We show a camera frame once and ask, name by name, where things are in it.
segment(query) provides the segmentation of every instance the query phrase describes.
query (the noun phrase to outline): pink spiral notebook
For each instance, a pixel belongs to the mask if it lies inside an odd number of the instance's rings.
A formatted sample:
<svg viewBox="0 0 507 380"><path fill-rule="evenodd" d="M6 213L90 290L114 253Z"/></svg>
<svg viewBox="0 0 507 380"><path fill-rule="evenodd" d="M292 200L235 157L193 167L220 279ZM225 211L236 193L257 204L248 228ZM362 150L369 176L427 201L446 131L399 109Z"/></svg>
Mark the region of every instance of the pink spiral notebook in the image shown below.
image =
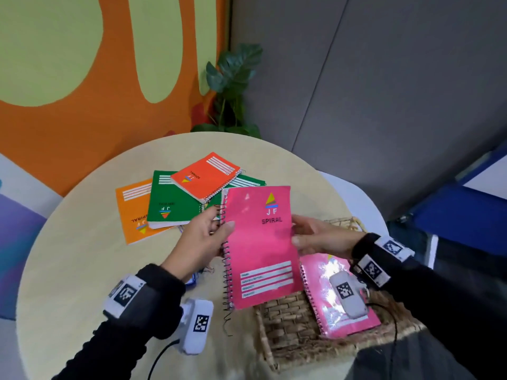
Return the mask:
<svg viewBox="0 0 507 380"><path fill-rule="evenodd" d="M340 304L329 278L341 270L348 271L348 261L324 253L302 256L300 260L305 292L323 336L328 339L343 338L380 325L371 308L366 316L352 320Z"/></svg>
<svg viewBox="0 0 507 380"><path fill-rule="evenodd" d="M224 244L228 309L242 309L303 290L299 255L290 242L289 186L222 191L221 222L234 221Z"/></svg>

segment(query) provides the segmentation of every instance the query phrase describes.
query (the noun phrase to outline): potted plant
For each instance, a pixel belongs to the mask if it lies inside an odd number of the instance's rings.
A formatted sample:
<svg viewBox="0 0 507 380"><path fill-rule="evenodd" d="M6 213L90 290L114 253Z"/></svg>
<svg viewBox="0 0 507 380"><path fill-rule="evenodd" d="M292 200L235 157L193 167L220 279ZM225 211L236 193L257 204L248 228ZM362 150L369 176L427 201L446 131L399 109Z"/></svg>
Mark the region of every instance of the potted plant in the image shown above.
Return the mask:
<svg viewBox="0 0 507 380"><path fill-rule="evenodd" d="M217 93L208 114L213 124L196 125L191 132L229 132L261 138L259 127L245 121L243 103L243 92L255 75L252 68L260 63L261 55L259 44L239 44L235 53L228 50L220 53L217 68L207 63L206 80Z"/></svg>

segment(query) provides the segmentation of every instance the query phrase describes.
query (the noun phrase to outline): gray wall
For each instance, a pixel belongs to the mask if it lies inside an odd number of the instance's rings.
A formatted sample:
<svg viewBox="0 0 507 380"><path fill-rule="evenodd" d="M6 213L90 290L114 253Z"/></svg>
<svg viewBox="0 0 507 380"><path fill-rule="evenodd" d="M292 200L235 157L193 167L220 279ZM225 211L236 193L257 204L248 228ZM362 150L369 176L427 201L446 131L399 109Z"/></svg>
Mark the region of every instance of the gray wall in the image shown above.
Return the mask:
<svg viewBox="0 0 507 380"><path fill-rule="evenodd" d="M233 0L267 141L394 216L507 135L507 0Z"/></svg>

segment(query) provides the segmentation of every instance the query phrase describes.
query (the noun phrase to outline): notebook cover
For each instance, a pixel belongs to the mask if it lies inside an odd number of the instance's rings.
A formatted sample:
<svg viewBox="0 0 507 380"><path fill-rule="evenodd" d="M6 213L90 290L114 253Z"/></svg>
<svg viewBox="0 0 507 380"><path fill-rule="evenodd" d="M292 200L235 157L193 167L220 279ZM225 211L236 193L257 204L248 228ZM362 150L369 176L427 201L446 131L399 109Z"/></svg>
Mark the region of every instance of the notebook cover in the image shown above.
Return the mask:
<svg viewBox="0 0 507 380"><path fill-rule="evenodd" d="M154 171L148 222L152 228L188 224L200 213L201 203L174 185L174 171Z"/></svg>
<svg viewBox="0 0 507 380"><path fill-rule="evenodd" d="M245 186L266 186L266 182L264 180L254 179L253 177L246 175L238 175L237 178L232 180L229 184L226 185L225 188L239 188ZM202 209L206 209L210 205L220 205L220 201L222 200L221 195L216 194L212 197L210 201L206 204L202 205Z"/></svg>
<svg viewBox="0 0 507 380"><path fill-rule="evenodd" d="M223 197L223 220L235 221L226 244L232 307L242 309L303 290L299 255L290 242L290 187L228 188Z"/></svg>
<svg viewBox="0 0 507 380"><path fill-rule="evenodd" d="M371 308L366 316L352 320L341 306L329 278L342 270L348 271L348 261L315 253L301 256L300 262L305 291L322 335L328 339L338 339L380 325L377 314Z"/></svg>
<svg viewBox="0 0 507 380"><path fill-rule="evenodd" d="M116 189L116 202L127 244L136 243L167 230L167 228L153 230L148 225L147 212L151 188L152 180L148 179Z"/></svg>
<svg viewBox="0 0 507 380"><path fill-rule="evenodd" d="M172 175L173 182L202 204L239 174L239 166L212 152Z"/></svg>

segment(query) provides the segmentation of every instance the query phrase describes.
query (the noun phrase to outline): hand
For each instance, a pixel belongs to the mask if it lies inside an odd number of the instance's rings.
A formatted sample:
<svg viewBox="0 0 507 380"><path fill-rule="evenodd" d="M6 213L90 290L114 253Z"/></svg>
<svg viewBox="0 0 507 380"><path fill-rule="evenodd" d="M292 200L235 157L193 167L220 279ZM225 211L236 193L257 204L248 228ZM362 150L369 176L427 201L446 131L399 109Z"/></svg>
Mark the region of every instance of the hand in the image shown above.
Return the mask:
<svg viewBox="0 0 507 380"><path fill-rule="evenodd" d="M303 255L328 253L336 257L352 259L352 248L364 236L363 232L348 230L311 217L292 215L292 244Z"/></svg>
<svg viewBox="0 0 507 380"><path fill-rule="evenodd" d="M218 256L220 245L234 231L234 222L219 226L215 217L219 208L212 206L194 217L181 234L171 254L161 267L186 283L192 274L206 267L213 257Z"/></svg>

